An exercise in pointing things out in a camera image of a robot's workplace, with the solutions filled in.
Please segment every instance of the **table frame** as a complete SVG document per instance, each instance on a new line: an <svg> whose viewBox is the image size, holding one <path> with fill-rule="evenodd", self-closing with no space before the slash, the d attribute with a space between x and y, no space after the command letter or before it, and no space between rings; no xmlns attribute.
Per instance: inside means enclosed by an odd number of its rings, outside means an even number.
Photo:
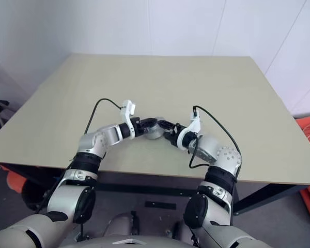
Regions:
<svg viewBox="0 0 310 248"><path fill-rule="evenodd" d="M1 163L0 165L7 169L16 172L17 174L27 178L35 184L50 189L57 179L51 176L44 168L15 165L8 163ZM56 173L62 172L60 168L50 168ZM234 205L233 215L240 215L255 208L261 207L265 204L271 203L275 200L285 196L297 193L300 190L308 187L307 185L296 184L279 184L270 183L253 194L239 200L237 191L234 192ZM132 185L132 184L116 184L116 183L100 183L96 185L98 191L109 192L122 192L122 193L138 193L138 194L151 194L151 195L166 195L166 196L181 196L192 197L196 194L196 189L184 188L168 188L168 187L155 187L145 185Z"/></svg>

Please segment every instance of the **white wall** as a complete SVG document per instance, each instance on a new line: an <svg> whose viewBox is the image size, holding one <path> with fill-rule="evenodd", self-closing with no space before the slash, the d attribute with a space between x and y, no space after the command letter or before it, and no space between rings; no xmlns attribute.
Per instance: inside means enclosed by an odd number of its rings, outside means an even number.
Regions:
<svg viewBox="0 0 310 248"><path fill-rule="evenodd" d="M0 0L0 99L18 109L68 52L46 22L43 1Z"/></svg>
<svg viewBox="0 0 310 248"><path fill-rule="evenodd" d="M293 114L310 113L310 0L8 2L19 18L0 17L0 32L18 44L8 39L0 64L26 94L67 52L251 56Z"/></svg>

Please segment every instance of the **black connector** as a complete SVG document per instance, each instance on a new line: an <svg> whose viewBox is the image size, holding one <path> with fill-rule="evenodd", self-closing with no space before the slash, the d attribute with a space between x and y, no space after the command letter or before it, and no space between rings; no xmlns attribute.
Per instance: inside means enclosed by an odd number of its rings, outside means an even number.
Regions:
<svg viewBox="0 0 310 248"><path fill-rule="evenodd" d="M73 216L73 223L84 224L92 216L95 204L95 190L88 187L85 188L79 196L76 209Z"/></svg>
<svg viewBox="0 0 310 248"><path fill-rule="evenodd" d="M232 195L236 183L235 176L217 166L209 166L205 177L206 182L211 182L225 189Z"/></svg>
<svg viewBox="0 0 310 248"><path fill-rule="evenodd" d="M140 120L139 117L133 117L130 120L134 128L135 137L139 137L145 134L147 128L152 128L158 123L158 120L156 118L147 118ZM130 137L130 129L126 123L119 124L119 128L123 138Z"/></svg>
<svg viewBox="0 0 310 248"><path fill-rule="evenodd" d="M179 123L173 124L169 121L166 120L159 120L158 122L159 126L161 128L163 128L164 130L166 130L167 132L165 132L163 134L163 136L170 141L171 145L178 147L177 146L177 140L178 140L178 136L180 134L180 132L185 129L185 126L182 126Z"/></svg>
<svg viewBox="0 0 310 248"><path fill-rule="evenodd" d="M197 135L193 132L187 132L182 138L182 146L188 149L188 146L190 145L190 142L192 140L195 140L197 138Z"/></svg>
<svg viewBox="0 0 310 248"><path fill-rule="evenodd" d="M208 210L208 201L201 194L194 195L186 205L183 215L185 224L191 228L202 227Z"/></svg>
<svg viewBox="0 0 310 248"><path fill-rule="evenodd" d="M69 169L81 169L83 171L98 173L101 158L93 153L78 152L69 165Z"/></svg>

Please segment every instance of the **black table leg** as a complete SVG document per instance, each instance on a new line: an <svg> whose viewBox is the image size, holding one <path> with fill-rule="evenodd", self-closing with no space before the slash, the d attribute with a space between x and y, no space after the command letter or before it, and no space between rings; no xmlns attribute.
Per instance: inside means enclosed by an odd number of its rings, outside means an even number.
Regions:
<svg viewBox="0 0 310 248"><path fill-rule="evenodd" d="M183 196L183 197L192 197L197 193L196 190L190 190L190 189L166 188L166 187L155 187L145 185L100 183L100 182L97 182L96 190L150 194L150 195Z"/></svg>
<svg viewBox="0 0 310 248"><path fill-rule="evenodd" d="M271 203L282 197L294 194L308 187L307 185L271 183L234 204L234 215L239 215Z"/></svg>

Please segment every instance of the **black cylinder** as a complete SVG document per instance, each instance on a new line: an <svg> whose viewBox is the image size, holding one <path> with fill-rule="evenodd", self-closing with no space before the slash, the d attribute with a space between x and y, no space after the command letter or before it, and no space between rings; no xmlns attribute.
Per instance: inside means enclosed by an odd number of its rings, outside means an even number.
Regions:
<svg viewBox="0 0 310 248"><path fill-rule="evenodd" d="M119 128L123 138L130 137L130 129L126 123L119 124Z"/></svg>
<svg viewBox="0 0 310 248"><path fill-rule="evenodd" d="M236 183L235 177L228 171L217 166L209 166L205 177L206 182L211 182L228 191L231 195Z"/></svg>
<svg viewBox="0 0 310 248"><path fill-rule="evenodd" d="M73 161L69 165L69 169L81 169L97 174L100 162L101 158L93 153L77 152Z"/></svg>
<svg viewBox="0 0 310 248"><path fill-rule="evenodd" d="M197 138L197 135L193 132L188 132L182 138L182 146L188 149L190 142Z"/></svg>

